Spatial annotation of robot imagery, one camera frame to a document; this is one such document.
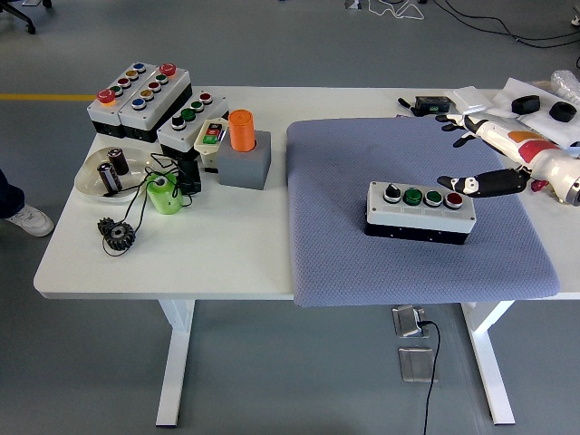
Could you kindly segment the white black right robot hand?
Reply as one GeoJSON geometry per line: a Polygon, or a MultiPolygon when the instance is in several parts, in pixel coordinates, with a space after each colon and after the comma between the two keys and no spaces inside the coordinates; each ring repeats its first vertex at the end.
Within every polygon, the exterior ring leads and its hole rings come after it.
{"type": "Polygon", "coordinates": [[[439,114],[444,131],[463,129],[466,133],[453,146],[480,138],[491,149],[517,164],[514,169],[500,169],[466,177],[437,178],[442,186],[471,198],[490,198],[523,191],[530,179],[545,181],[563,202],[579,205],[579,160],[553,141],[528,130],[517,122],[488,114],[439,114]]]}

